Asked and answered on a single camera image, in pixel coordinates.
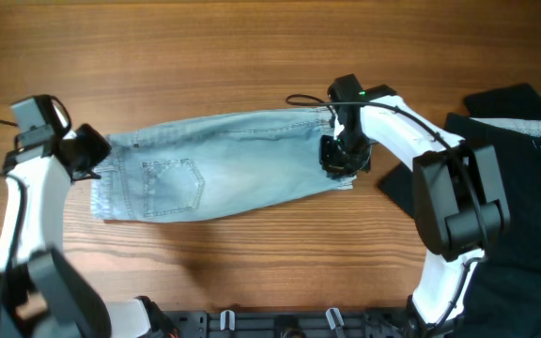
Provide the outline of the black shorts pile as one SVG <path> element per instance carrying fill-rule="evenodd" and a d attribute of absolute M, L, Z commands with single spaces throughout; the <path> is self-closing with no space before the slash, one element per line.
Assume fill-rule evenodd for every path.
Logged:
<path fill-rule="evenodd" d="M 444 128 L 494 146 L 511 224 L 472 275 L 456 337 L 541 337 L 541 97 L 529 84 L 469 95 Z"/>

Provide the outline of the light blue denim shorts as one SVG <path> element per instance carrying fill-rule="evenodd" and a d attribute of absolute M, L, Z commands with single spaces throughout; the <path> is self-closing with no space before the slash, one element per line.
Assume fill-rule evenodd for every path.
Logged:
<path fill-rule="evenodd" d="M 352 188 L 319 162 L 324 108 L 211 115 L 110 134 L 91 213 L 110 221 L 197 222 Z"/>

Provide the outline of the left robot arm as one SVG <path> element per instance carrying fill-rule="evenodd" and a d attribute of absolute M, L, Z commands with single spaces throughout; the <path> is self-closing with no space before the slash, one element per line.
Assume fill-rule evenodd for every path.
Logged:
<path fill-rule="evenodd" d="M 149 298 L 104 302 L 63 255 L 63 212 L 71 184 L 93 179 L 111 152 L 90 125 L 74 137 L 7 154 L 8 205 L 0 237 L 0 337 L 178 337 Z"/>

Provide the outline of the right white rail clip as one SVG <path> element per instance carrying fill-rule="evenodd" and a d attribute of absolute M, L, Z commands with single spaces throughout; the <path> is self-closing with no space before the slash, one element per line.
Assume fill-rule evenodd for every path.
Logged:
<path fill-rule="evenodd" d="M 339 331 L 344 327 L 344 320 L 338 308 L 332 307 L 325 312 L 331 330 Z"/>

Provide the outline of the white rail clip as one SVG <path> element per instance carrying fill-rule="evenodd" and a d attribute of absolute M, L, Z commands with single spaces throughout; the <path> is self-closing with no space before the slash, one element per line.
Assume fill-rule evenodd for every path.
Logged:
<path fill-rule="evenodd" d="M 234 331 L 236 329 L 236 314 L 232 310 L 224 310 L 220 313 L 220 331 Z"/>
<path fill-rule="evenodd" d="M 332 307 L 325 312 L 331 330 L 339 331 L 344 327 L 344 320 L 338 308 Z"/>

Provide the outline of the left white rail clip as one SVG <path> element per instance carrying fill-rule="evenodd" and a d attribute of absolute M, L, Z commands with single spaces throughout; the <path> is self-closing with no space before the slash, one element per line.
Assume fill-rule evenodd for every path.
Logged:
<path fill-rule="evenodd" d="M 220 313 L 220 331 L 234 331 L 236 329 L 236 314 L 232 310 L 224 310 Z"/>

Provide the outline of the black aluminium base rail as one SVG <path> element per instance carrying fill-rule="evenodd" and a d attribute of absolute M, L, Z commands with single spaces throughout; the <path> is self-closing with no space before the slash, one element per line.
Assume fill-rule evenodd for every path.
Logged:
<path fill-rule="evenodd" d="M 398 338 L 411 337 L 402 309 L 381 308 L 362 312 L 342 311 L 342 330 L 330 329 L 325 312 L 234 311 L 236 329 L 220 331 L 220 313 L 174 311 L 166 315 L 178 327 L 178 335 L 187 338 Z"/>

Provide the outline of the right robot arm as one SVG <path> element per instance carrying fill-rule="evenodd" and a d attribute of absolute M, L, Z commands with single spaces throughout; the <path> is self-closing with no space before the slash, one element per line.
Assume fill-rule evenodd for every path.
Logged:
<path fill-rule="evenodd" d="M 406 307 L 369 311 L 365 330 L 444 337 L 461 326 L 474 270 L 510 223 L 495 149 L 433 125 L 387 85 L 362 88 L 352 74 L 335 79 L 328 97 L 334 132 L 320 141 L 322 168 L 353 176 L 369 170 L 372 145 L 386 147 L 412 173 L 413 219 L 427 248 Z"/>

